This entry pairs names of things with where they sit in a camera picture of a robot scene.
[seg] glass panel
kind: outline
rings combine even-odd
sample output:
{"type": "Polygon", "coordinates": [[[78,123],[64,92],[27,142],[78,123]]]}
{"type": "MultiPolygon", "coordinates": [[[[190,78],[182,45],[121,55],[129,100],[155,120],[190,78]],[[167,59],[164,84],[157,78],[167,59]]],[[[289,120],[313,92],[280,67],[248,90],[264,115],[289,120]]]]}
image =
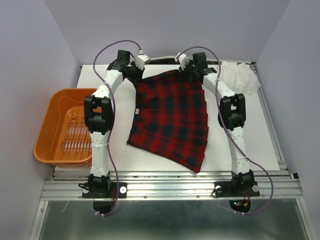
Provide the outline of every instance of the glass panel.
{"type": "MultiPolygon", "coordinates": [[[[251,211],[265,200],[253,200],[251,211]]],[[[287,240],[308,239],[295,199],[272,200],[262,212],[234,214],[226,200],[118,202],[95,216],[90,201],[52,201],[41,240],[287,240]]]]}

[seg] screw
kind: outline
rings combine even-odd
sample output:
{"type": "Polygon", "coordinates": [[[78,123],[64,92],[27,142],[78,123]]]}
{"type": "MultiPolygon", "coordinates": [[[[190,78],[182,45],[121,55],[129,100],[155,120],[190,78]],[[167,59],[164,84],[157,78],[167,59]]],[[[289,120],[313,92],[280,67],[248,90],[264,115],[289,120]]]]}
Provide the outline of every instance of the screw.
{"type": "Polygon", "coordinates": [[[120,187],[120,193],[125,194],[127,192],[127,188],[125,186],[120,187]]]}
{"type": "Polygon", "coordinates": [[[252,190],[254,191],[254,192],[259,192],[259,187],[258,187],[258,185],[253,185],[252,186],[252,190]]]}

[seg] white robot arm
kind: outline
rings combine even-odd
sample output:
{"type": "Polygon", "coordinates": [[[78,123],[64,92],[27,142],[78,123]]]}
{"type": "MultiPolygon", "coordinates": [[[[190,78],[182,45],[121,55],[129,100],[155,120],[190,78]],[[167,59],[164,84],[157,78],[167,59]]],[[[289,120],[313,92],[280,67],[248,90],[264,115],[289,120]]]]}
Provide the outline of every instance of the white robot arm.
{"type": "Polygon", "coordinates": [[[135,62],[130,62],[130,55],[129,51],[119,50],[117,59],[107,68],[105,83],[102,83],[91,96],[84,98],[84,119],[91,137],[92,165],[87,183],[79,186],[87,192],[98,193],[99,197],[107,195],[111,188],[107,148],[115,121],[111,97],[125,78],[130,78],[134,85],[141,80],[145,64],[150,61],[141,50],[135,62]]]}
{"type": "Polygon", "coordinates": [[[230,182],[216,182],[220,188],[214,191],[214,197],[234,197],[244,196],[250,191],[251,196],[259,196],[258,191],[252,192],[253,186],[258,189],[257,182],[248,160],[238,150],[236,145],[245,153],[244,125],[246,121],[246,103],[243,94],[237,94],[232,91],[223,81],[217,81],[217,71],[213,67],[208,67],[207,57],[204,52],[194,53],[193,62],[185,54],[178,54],[175,57],[176,62],[180,63],[180,71],[189,81],[200,81],[217,98],[219,110],[221,112],[223,123],[226,127],[228,144],[232,160],[232,179],[230,182]]]}

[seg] white tabletop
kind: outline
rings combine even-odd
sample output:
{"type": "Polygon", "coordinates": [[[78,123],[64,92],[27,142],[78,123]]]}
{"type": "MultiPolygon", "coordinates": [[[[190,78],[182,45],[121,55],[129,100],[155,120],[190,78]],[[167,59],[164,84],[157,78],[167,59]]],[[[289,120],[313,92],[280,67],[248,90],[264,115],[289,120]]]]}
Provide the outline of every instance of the white tabletop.
{"type": "MultiPolygon", "coordinates": [[[[143,77],[150,77],[165,71],[177,69],[177,65],[147,65],[143,77]]],[[[97,65],[96,70],[104,77],[107,65],[97,65]]],[[[98,88],[102,82],[93,72],[92,65],[83,65],[77,88],[98,88]]],[[[231,171],[231,155],[225,132],[218,123],[218,109],[215,96],[204,88],[208,113],[208,144],[201,171],[231,171]]],[[[115,94],[115,122],[110,137],[110,150],[118,171],[190,172],[186,167],[127,144],[132,127],[136,90],[128,80],[118,87],[115,94]]],[[[267,171],[279,169],[278,160],[268,131],[266,119],[257,93],[245,96],[246,122],[244,142],[247,155],[267,171]]],[[[252,165],[253,170],[260,170],[252,165]]]]}

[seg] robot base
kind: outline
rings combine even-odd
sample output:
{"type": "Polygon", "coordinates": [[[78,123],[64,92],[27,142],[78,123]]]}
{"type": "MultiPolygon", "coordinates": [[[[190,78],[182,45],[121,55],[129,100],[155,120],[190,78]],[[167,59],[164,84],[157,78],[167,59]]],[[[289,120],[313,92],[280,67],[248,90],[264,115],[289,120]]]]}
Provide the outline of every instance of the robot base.
{"type": "MultiPolygon", "coordinates": [[[[125,199],[127,198],[127,183],[126,182],[119,182],[119,199],[125,199]]],[[[113,190],[115,193],[117,192],[117,183],[111,182],[110,183],[110,191],[104,190],[104,191],[88,191],[83,190],[82,192],[82,198],[84,199],[111,199],[112,198],[112,192],[113,190]]]]}
{"type": "Polygon", "coordinates": [[[216,181],[214,183],[215,189],[212,192],[214,198],[233,198],[233,197],[245,197],[246,193],[249,191],[251,197],[259,197],[259,187],[258,183],[254,181],[253,187],[244,188],[243,190],[234,190],[233,185],[230,181],[216,181]]]}

